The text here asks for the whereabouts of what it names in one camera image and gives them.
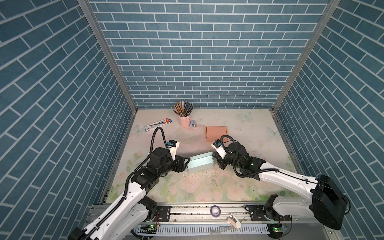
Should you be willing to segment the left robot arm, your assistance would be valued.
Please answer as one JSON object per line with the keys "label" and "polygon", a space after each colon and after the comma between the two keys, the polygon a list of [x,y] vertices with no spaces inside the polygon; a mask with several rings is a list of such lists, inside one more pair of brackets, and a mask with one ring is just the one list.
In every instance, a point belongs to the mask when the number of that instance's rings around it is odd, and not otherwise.
{"label": "left robot arm", "polygon": [[155,217],[158,203],[147,196],[169,172],[186,170],[190,158],[176,155],[176,148],[156,148],[133,170],[124,192],[84,229],[75,228],[69,240],[121,240],[138,224]]}

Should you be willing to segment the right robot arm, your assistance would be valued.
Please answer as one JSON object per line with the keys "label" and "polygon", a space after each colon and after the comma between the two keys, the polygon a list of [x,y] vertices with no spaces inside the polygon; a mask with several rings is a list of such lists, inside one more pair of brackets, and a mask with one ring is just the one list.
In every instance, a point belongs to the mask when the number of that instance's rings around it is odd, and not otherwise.
{"label": "right robot arm", "polygon": [[281,169],[263,159],[251,157],[237,141],[226,147],[220,140],[216,140],[211,146],[216,151],[213,156],[221,169],[232,166],[240,178],[278,185],[298,195],[293,200],[276,194],[270,195],[263,207],[268,220],[303,216],[315,218],[333,230],[342,228],[344,216],[350,211],[350,201],[330,177],[320,175],[315,178]]}

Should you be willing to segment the orange paper box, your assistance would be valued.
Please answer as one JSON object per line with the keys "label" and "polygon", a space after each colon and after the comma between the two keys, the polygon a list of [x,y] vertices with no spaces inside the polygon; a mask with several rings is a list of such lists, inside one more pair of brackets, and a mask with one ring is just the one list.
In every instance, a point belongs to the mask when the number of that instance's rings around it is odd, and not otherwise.
{"label": "orange paper box", "polygon": [[206,142],[212,143],[227,133],[226,126],[206,126]]}

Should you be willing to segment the light blue paper box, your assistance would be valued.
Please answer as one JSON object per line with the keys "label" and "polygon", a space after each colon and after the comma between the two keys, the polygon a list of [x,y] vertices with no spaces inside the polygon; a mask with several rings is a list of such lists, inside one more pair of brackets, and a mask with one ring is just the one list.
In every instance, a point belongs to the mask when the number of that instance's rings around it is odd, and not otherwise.
{"label": "light blue paper box", "polygon": [[188,163],[188,172],[196,173],[198,171],[208,170],[214,166],[213,153],[208,152],[205,154],[200,154],[191,157],[190,162]]}

